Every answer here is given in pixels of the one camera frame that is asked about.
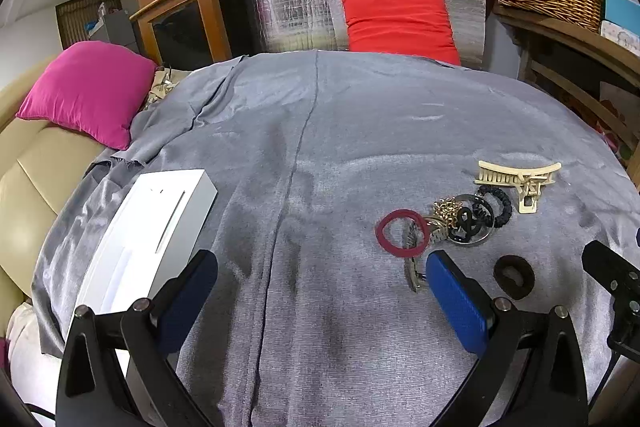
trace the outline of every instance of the blue box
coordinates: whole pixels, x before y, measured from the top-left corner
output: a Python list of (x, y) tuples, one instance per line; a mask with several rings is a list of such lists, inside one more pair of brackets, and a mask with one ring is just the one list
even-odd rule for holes
[(604, 18), (640, 35), (640, 4), (630, 0), (604, 0)]

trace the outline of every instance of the red cushion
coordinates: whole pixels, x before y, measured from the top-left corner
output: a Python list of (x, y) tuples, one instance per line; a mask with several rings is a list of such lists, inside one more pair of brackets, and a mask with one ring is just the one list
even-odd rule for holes
[(342, 0), (349, 51), (418, 55), (460, 65), (444, 0)]

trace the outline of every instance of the gray fabric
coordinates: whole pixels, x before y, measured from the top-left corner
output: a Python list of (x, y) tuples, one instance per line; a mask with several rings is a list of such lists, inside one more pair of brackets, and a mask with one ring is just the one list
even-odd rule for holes
[(536, 285), (518, 307), (569, 308), (594, 391), (612, 317), (580, 254), (596, 238), (639, 265), (640, 198), (593, 130), (526, 84), (416, 57), (295, 52), (229, 66), (136, 117), (129, 152), (115, 155), (125, 160), (99, 158), (52, 227), (33, 282), (46, 352), (60, 355), (82, 275), (136, 176), (204, 168), (219, 194), (195, 249), (210, 248), (220, 274), (178, 361), (203, 411), (227, 426), (428, 425), (474, 357), (431, 293), (411, 292), (374, 225), (473, 191), (479, 159), (559, 161), (536, 214), (515, 213), (479, 247), (444, 248), (491, 296), (498, 257), (525, 257)]

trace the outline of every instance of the metal screw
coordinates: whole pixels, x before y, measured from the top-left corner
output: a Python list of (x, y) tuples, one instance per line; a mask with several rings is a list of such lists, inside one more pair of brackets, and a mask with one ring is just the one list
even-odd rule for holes
[(88, 312), (89, 312), (89, 306), (87, 306), (86, 304), (80, 304), (78, 306), (78, 308), (75, 309), (74, 311), (74, 317), (76, 317), (77, 319), (81, 319), (82, 317), (84, 317)]
[(149, 308), (149, 304), (151, 304), (151, 301), (149, 299), (147, 299), (146, 297), (138, 299), (137, 301), (135, 301), (133, 303), (133, 306), (132, 306), (133, 307), (133, 311), (143, 312), (144, 310)]
[(564, 306), (556, 306), (554, 308), (554, 311), (556, 312), (556, 315), (561, 319), (565, 319), (569, 316), (569, 312), (566, 310)]
[(511, 309), (511, 301), (504, 297), (498, 297), (495, 299), (494, 304), (501, 312), (508, 312)]

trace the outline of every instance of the beige leather sofa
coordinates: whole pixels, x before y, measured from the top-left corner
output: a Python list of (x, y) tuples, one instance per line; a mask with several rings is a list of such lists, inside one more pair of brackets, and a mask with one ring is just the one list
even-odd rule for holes
[(0, 90), (0, 337), (31, 293), (33, 268), (53, 221), (104, 149), (91, 137), (46, 120), (15, 118), (53, 58)]

